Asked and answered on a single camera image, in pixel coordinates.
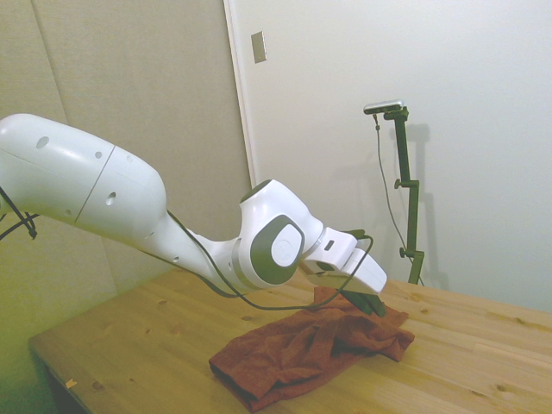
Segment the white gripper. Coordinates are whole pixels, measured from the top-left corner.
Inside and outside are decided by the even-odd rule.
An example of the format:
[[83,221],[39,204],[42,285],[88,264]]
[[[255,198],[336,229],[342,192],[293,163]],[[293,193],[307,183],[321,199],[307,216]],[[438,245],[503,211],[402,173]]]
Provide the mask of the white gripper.
[[339,289],[346,281],[344,297],[359,311],[379,317],[386,307],[378,295],[387,282],[380,265],[357,239],[332,228],[325,228],[317,243],[303,255],[303,273],[314,285]]

